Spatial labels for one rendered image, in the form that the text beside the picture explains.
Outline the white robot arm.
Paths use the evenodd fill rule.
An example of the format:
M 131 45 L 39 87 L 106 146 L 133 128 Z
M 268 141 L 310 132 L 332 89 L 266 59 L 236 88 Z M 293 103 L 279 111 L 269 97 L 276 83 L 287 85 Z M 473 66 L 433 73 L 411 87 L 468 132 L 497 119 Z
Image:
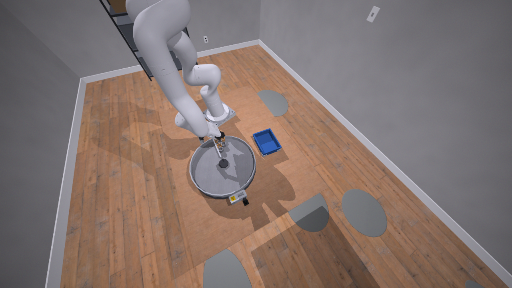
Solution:
M 200 95 L 212 122 L 224 120 L 228 106 L 220 100 L 217 87 L 221 71 L 215 64 L 196 64 L 197 51 L 182 31 L 191 19 L 188 0 L 126 0 L 127 13 L 133 21 L 135 45 L 168 101 L 178 110 L 175 124 L 199 137 L 200 144 L 210 124 L 197 103 L 187 93 L 173 58 L 172 49 L 182 65 L 182 76 L 190 86 L 204 86 Z

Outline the blue plastic crate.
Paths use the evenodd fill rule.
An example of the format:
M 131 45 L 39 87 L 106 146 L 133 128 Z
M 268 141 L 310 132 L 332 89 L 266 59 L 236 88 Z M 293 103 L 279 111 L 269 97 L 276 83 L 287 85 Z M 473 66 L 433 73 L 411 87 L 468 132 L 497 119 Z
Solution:
M 261 132 L 254 133 L 253 139 L 256 142 L 263 157 L 274 152 L 278 152 L 280 151 L 280 148 L 282 148 L 271 129 L 266 129 Z

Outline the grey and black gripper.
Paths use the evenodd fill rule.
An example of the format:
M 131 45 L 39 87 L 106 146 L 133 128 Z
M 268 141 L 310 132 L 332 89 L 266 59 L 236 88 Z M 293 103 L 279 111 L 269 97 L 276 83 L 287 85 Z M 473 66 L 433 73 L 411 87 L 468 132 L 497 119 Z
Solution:
M 219 130 L 219 128 L 216 126 L 216 124 L 211 123 L 211 122 L 208 122 L 208 123 L 210 124 L 210 128 L 209 128 L 208 134 L 206 135 L 207 137 L 220 140 L 221 138 L 224 138 L 226 136 L 224 134 L 224 132 L 221 132 Z

